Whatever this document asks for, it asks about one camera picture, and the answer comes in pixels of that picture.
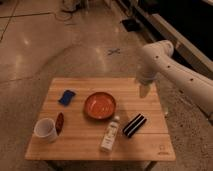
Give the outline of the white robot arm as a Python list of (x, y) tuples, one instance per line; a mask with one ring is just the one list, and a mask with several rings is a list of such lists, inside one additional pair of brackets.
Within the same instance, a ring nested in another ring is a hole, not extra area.
[(209, 120), (213, 120), (213, 80), (179, 64), (171, 58), (174, 46), (168, 40), (146, 44), (141, 49), (137, 80), (150, 84), (160, 73), (190, 97)]

